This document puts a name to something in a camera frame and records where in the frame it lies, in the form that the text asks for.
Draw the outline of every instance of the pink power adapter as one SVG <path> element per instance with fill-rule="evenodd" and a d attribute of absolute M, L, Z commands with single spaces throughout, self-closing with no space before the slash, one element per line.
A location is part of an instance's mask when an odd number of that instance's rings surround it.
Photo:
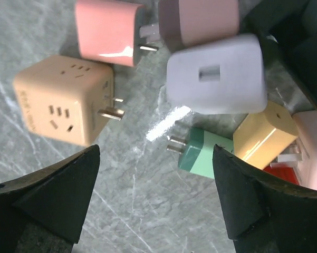
<path fill-rule="evenodd" d="M 317 111 L 300 112 L 293 115 L 298 131 L 297 144 L 302 161 L 297 163 L 301 185 L 317 190 Z"/>
<path fill-rule="evenodd" d="M 239 30 L 238 0 L 161 0 L 154 25 L 145 25 L 144 5 L 116 0 L 77 0 L 75 12 L 82 57 L 125 66 L 158 50 L 147 43 L 163 40 L 175 52 Z"/>
<path fill-rule="evenodd" d="M 144 46 L 139 29 L 145 24 L 144 5 L 115 0 L 78 0 L 76 26 L 83 58 L 136 66 Z"/>

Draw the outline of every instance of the black object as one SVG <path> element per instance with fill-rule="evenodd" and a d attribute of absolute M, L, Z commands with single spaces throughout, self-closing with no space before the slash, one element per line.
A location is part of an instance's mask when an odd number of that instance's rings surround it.
<path fill-rule="evenodd" d="M 219 146 L 213 164 L 237 253 L 317 253 L 317 191 L 259 170 Z"/>
<path fill-rule="evenodd" d="M 280 60 L 317 109 L 317 0 L 263 0 L 241 33 L 256 34 L 265 66 Z"/>
<path fill-rule="evenodd" d="M 100 165 L 91 146 L 0 184 L 0 252 L 71 252 L 78 243 Z"/>

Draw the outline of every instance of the power adapter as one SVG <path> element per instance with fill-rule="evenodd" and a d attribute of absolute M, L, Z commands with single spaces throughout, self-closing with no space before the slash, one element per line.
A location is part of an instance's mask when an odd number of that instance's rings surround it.
<path fill-rule="evenodd" d="M 167 66 L 167 98 L 201 114 L 263 111 L 267 91 L 256 36 L 240 35 L 173 54 Z"/>
<path fill-rule="evenodd" d="M 297 163 L 301 185 L 317 190 L 317 111 L 293 115 L 299 131 L 297 144 L 302 160 Z"/>
<path fill-rule="evenodd" d="M 77 0 L 75 7 L 79 48 L 83 58 L 136 66 L 145 45 L 139 30 L 145 24 L 144 5 L 115 0 Z"/>
<path fill-rule="evenodd" d="M 29 131 L 89 146 L 109 118 L 124 115 L 113 82 L 104 64 L 53 55 L 19 72 L 13 86 Z"/>
<path fill-rule="evenodd" d="M 195 127 L 191 128 L 188 139 L 187 142 L 177 137 L 170 137 L 170 142 L 180 144 L 183 148 L 169 145 L 167 150 L 181 155 L 178 161 L 180 169 L 214 179 L 213 148 L 217 144 L 233 153 L 233 141 Z"/>
<path fill-rule="evenodd" d="M 287 182 L 299 185 L 299 182 L 296 178 L 296 174 L 293 168 L 288 166 L 267 166 L 264 169 L 265 172 L 276 176 L 277 178 L 281 178 Z"/>
<path fill-rule="evenodd" d="M 234 132 L 235 155 L 263 170 L 297 137 L 289 111 L 269 101 L 263 112 L 249 114 Z"/>
<path fill-rule="evenodd" d="M 163 39 L 171 52 L 237 34 L 237 0 L 160 0 L 158 24 L 140 28 L 147 43 Z"/>

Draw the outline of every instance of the gray marble countertop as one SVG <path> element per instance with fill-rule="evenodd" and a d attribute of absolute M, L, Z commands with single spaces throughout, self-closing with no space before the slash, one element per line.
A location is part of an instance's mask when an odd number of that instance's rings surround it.
<path fill-rule="evenodd" d="M 133 2 L 157 21 L 158 0 Z M 241 16 L 257 2 L 240 1 Z M 79 57 L 73 8 L 74 0 L 0 0 L 0 182 L 82 149 L 29 133 L 12 88 L 17 72 L 52 54 Z M 184 137 L 192 125 L 231 138 L 245 115 L 172 108 L 165 96 L 168 58 L 162 47 L 136 68 L 114 67 L 126 115 L 109 121 L 96 141 L 100 171 L 73 252 L 234 252 L 214 180 L 178 170 L 178 155 L 166 145 L 167 135 Z M 312 108 L 281 65 L 266 71 L 266 80 L 271 100 L 291 112 Z"/>

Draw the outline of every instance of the power outlet socket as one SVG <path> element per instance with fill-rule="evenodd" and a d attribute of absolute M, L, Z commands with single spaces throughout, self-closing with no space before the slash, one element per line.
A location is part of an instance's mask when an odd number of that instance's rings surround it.
<path fill-rule="evenodd" d="M 101 63 L 53 55 L 19 72 L 13 86 L 27 128 L 49 138 L 88 146 L 108 116 L 124 114 L 113 109 L 113 71 Z"/>
<path fill-rule="evenodd" d="M 317 190 L 317 111 L 297 113 L 293 120 L 298 128 L 297 144 L 303 158 L 297 165 L 301 185 Z"/>

